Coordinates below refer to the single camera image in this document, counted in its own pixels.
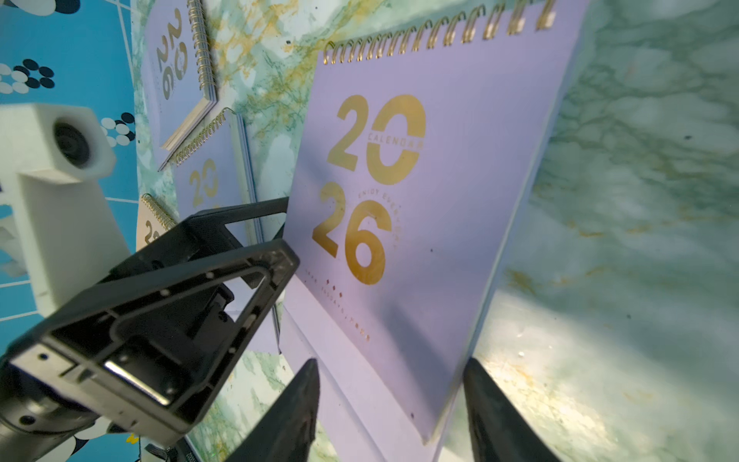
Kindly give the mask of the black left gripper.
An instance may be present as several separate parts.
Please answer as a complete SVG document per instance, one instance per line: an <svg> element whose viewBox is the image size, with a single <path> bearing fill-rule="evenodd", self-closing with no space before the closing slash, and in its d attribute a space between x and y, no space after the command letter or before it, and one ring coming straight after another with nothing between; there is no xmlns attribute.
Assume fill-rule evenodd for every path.
<svg viewBox="0 0 739 462"><path fill-rule="evenodd" d="M275 240L84 290L1 356L1 459L67 461L92 440L170 445L202 421L298 269ZM248 289L236 298L226 283Z"/></svg>

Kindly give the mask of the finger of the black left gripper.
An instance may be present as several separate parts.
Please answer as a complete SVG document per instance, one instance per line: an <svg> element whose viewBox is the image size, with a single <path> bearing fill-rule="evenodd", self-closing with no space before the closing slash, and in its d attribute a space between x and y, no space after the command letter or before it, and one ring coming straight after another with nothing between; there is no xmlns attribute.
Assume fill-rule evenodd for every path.
<svg viewBox="0 0 739 462"><path fill-rule="evenodd" d="M109 275L142 275L241 248L235 233L227 228L229 224L248 224L285 213L288 204L288 198L277 198L197 212L111 269Z"/></svg>

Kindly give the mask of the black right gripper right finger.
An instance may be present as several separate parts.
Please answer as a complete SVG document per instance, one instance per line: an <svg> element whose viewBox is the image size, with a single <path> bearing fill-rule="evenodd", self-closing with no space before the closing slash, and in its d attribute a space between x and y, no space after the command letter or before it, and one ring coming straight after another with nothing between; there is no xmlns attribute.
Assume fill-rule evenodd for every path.
<svg viewBox="0 0 739 462"><path fill-rule="evenodd" d="M560 461L475 358L464 369L463 387L473 460Z"/></svg>

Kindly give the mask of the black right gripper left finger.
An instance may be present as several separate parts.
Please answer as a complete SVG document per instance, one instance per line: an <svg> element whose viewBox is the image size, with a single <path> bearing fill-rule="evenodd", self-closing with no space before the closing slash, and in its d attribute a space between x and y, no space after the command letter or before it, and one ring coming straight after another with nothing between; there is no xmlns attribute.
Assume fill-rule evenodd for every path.
<svg viewBox="0 0 739 462"><path fill-rule="evenodd" d="M319 363L309 359L227 462L307 461L316 439Z"/></svg>

